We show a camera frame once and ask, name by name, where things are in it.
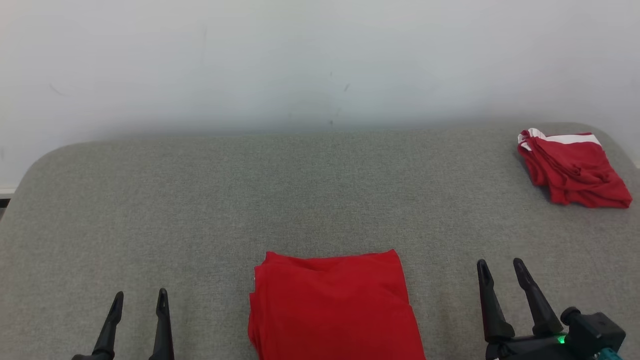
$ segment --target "white fabric trim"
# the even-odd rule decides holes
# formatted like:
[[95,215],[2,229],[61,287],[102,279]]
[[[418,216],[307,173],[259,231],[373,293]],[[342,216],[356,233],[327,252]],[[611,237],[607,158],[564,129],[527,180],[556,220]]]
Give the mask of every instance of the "white fabric trim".
[[[533,127],[528,130],[529,135],[532,138],[541,138],[548,142],[559,142],[559,143],[578,143],[578,142],[593,142],[602,146],[596,136],[594,134],[590,135],[555,135],[555,136],[545,136],[540,130],[534,129]],[[522,134],[518,134],[518,143],[523,148],[531,151],[529,144],[525,141],[524,136]]]

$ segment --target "red cloth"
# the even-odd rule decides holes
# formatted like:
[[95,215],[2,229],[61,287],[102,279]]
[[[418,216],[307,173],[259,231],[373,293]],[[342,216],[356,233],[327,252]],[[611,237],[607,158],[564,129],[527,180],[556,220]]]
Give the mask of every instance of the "red cloth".
[[552,202],[578,202],[588,208],[631,204],[631,194],[593,134],[545,136],[529,129],[520,133],[518,142],[531,181],[548,186]]
[[425,360],[394,250],[255,267],[249,338],[260,360]]

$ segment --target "white wall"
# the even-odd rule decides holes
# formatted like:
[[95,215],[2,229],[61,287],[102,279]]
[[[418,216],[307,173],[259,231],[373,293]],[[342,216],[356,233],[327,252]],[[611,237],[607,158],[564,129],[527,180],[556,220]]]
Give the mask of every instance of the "white wall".
[[68,143],[331,120],[579,121],[640,154],[639,45],[637,0],[0,0],[0,188]]

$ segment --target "red and white folded cloth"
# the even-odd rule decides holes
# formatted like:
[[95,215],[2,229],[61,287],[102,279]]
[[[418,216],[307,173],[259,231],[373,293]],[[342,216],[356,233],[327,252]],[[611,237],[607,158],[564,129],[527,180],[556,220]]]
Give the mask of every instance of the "red and white folded cloth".
[[592,133],[545,136],[538,129],[518,135],[531,181],[548,186],[551,201],[588,208],[628,208],[631,194]]
[[268,252],[250,304],[260,360],[425,360],[394,250],[326,259]]

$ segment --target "gray fabric tablecloth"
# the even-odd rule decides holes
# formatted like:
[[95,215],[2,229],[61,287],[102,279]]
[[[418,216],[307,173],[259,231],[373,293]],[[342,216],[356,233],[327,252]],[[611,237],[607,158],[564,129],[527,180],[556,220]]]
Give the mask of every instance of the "gray fabric tablecloth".
[[[593,131],[632,195],[637,169]],[[117,359],[146,359],[157,291],[177,359],[256,359],[253,267],[272,250],[324,257],[396,249],[430,360],[482,359],[476,261],[516,333],[532,320],[522,258],[559,313],[603,311],[640,351],[640,208],[549,203],[516,152],[514,124],[420,131],[83,143],[38,160],[0,222],[0,354],[91,352],[119,290]]]

